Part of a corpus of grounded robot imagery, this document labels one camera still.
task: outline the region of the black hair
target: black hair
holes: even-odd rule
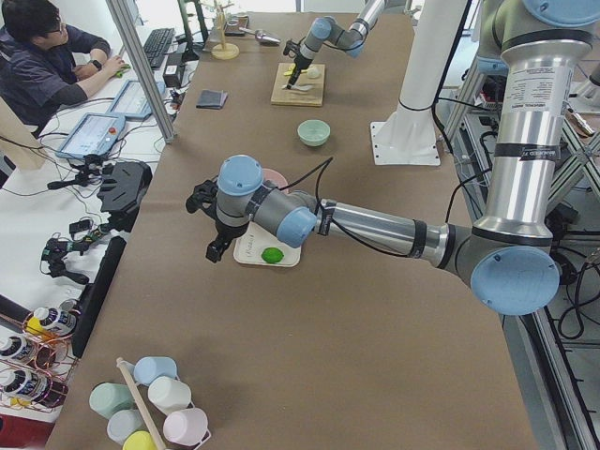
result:
[[[2,17],[8,33],[20,42],[45,38],[60,26],[58,8],[48,0],[4,0]]]

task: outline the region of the white cup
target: white cup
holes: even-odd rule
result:
[[[148,399],[165,415],[188,407],[189,386],[169,377],[158,377],[148,386]]]
[[[165,419],[162,433],[171,443],[200,446],[210,438],[208,417],[200,408],[172,412]]]
[[[129,436],[141,428],[143,419],[138,410],[121,410],[112,415],[106,432],[109,438],[123,445]]]

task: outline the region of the person's hand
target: person's hand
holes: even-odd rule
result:
[[[104,63],[102,70],[106,70],[109,75],[113,77],[118,71],[123,70],[126,65],[127,64],[125,61],[123,61],[123,58],[117,55],[109,58],[108,61]]]
[[[73,73],[77,77],[77,81],[80,82],[81,80],[90,78],[92,75],[98,73],[98,69],[93,64],[87,63],[75,66]]]

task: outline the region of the pink cup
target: pink cup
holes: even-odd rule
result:
[[[170,413],[162,426],[165,439],[180,445],[202,445],[210,438],[208,417],[200,408]]]

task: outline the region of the wristwatch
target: wristwatch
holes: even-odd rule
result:
[[[98,69],[98,71],[102,70],[102,65],[100,64],[100,62],[96,59],[90,59],[87,64],[93,64],[95,68]]]

